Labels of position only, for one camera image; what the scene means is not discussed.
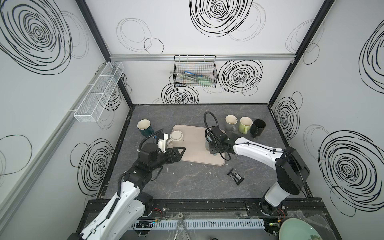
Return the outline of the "cream white mug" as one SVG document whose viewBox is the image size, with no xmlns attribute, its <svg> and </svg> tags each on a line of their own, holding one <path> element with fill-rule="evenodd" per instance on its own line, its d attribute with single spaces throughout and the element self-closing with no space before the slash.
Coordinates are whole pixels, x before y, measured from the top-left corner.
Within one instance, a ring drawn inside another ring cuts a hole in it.
<svg viewBox="0 0 384 240">
<path fill-rule="evenodd" d="M 172 131 L 167 142 L 169 148 L 179 147 L 183 144 L 184 135 L 180 130 Z"/>
</svg>

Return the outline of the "grey mug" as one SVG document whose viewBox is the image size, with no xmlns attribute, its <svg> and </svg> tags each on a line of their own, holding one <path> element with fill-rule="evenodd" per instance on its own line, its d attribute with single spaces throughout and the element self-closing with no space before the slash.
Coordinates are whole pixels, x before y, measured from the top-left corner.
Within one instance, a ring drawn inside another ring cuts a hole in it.
<svg viewBox="0 0 384 240">
<path fill-rule="evenodd" d="M 227 131 L 235 132 L 238 126 L 238 118 L 234 115 L 227 115 L 225 117 L 225 129 Z"/>
</svg>

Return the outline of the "light green mug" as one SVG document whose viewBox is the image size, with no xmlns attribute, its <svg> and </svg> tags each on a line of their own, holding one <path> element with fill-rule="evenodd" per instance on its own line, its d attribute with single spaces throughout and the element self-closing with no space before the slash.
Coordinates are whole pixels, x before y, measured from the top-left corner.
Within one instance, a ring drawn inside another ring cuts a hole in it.
<svg viewBox="0 0 384 240">
<path fill-rule="evenodd" d="M 242 117 L 239 122 L 238 131 L 241 134 L 246 135 L 250 131 L 252 125 L 253 125 L 253 120 L 251 118 Z"/>
</svg>

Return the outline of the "black mug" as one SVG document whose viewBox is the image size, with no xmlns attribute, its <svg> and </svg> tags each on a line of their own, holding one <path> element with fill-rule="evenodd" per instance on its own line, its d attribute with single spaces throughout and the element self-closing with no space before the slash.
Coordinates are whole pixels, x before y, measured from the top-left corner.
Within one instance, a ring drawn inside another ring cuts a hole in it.
<svg viewBox="0 0 384 240">
<path fill-rule="evenodd" d="M 261 119 L 254 120 L 250 129 L 251 136 L 253 138 L 259 137 L 264 131 L 265 127 L 266 127 L 266 123 L 263 120 Z"/>
</svg>

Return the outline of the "dark green mug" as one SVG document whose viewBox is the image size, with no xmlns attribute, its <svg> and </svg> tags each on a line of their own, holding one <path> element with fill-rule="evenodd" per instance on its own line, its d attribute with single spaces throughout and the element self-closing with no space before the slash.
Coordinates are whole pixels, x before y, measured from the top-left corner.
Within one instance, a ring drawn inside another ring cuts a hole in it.
<svg viewBox="0 0 384 240">
<path fill-rule="evenodd" d="M 144 137 L 148 137 L 155 132 L 151 122 L 147 119 L 140 120 L 137 124 L 137 128 Z"/>
</svg>

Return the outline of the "blue butterfly mug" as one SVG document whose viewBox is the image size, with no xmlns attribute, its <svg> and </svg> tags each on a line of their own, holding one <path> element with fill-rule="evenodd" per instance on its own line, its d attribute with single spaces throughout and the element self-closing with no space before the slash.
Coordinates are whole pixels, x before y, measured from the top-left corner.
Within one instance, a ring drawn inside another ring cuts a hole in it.
<svg viewBox="0 0 384 240">
<path fill-rule="evenodd" d="M 210 152 L 214 147 L 214 142 L 209 135 L 206 135 L 205 138 L 206 138 L 206 141 L 205 141 L 206 150 Z"/>
</svg>

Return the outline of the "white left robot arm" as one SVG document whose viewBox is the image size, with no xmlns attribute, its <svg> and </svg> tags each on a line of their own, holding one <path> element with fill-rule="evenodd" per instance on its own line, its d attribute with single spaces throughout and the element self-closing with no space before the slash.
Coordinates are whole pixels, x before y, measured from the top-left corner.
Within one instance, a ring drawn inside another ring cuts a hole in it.
<svg viewBox="0 0 384 240">
<path fill-rule="evenodd" d="M 153 197 L 143 191 L 144 187 L 153 179 L 154 170 L 179 162 L 186 151 L 185 147 L 167 148 L 166 144 L 147 141 L 162 134 L 163 130 L 158 130 L 140 142 L 138 158 L 120 175 L 114 197 L 79 234 L 72 233 L 70 240 L 118 240 L 137 219 L 151 214 Z"/>
</svg>

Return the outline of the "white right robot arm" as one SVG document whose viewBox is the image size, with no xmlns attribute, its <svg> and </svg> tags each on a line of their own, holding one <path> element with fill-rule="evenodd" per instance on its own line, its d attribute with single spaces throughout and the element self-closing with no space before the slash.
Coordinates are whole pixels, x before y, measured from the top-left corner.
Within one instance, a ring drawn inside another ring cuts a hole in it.
<svg viewBox="0 0 384 240">
<path fill-rule="evenodd" d="M 233 133 L 224 133 L 212 112 L 203 115 L 205 138 L 211 154 L 219 154 L 225 161 L 232 155 L 251 158 L 276 171 L 277 181 L 263 195 L 260 211 L 270 216 L 287 197 L 299 195 L 305 187 L 310 170 L 300 154 L 292 147 L 285 149 L 264 146 Z"/>
</svg>

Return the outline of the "beige plastic tray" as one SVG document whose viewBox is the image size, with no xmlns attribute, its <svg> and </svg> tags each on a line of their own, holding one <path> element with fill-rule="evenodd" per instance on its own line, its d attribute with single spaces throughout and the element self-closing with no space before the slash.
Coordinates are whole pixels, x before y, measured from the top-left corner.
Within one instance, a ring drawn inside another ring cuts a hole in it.
<svg viewBox="0 0 384 240">
<path fill-rule="evenodd" d="M 211 154 L 209 146 L 206 147 L 205 138 L 206 128 L 174 125 L 174 131 L 180 131 L 183 134 L 183 141 L 174 144 L 175 147 L 185 147 L 186 151 L 182 156 L 182 161 L 199 163 L 213 166 L 222 166 L 225 160 L 220 154 Z"/>
</svg>

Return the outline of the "black snack packet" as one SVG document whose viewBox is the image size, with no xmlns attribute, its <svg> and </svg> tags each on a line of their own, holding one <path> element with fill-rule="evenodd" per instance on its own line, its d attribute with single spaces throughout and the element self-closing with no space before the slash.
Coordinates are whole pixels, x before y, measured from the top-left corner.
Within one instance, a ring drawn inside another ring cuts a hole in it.
<svg viewBox="0 0 384 240">
<path fill-rule="evenodd" d="M 235 169 L 231 169 L 227 175 L 237 184 L 237 186 L 244 181 L 244 178 Z"/>
</svg>

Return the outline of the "light green plate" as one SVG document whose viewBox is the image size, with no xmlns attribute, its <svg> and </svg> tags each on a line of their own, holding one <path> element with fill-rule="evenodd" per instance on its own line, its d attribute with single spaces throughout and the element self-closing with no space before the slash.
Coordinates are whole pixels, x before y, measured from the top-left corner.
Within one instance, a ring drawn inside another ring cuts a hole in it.
<svg viewBox="0 0 384 240">
<path fill-rule="evenodd" d="M 322 240 L 322 237 L 310 224 L 300 219 L 290 218 L 282 223 L 279 240 Z"/>
</svg>

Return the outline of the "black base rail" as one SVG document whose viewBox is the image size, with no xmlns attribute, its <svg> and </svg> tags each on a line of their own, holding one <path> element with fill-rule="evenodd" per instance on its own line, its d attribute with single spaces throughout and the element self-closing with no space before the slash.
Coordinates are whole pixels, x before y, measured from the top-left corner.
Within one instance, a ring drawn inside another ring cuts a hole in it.
<svg viewBox="0 0 384 240">
<path fill-rule="evenodd" d="M 159 217 L 192 212 L 245 212 L 253 217 L 264 215 L 260 202 L 261 199 L 154 199 L 150 201 L 150 207 Z M 278 206 L 273 216 L 299 210 L 325 212 L 327 208 L 321 198 L 288 198 Z"/>
</svg>

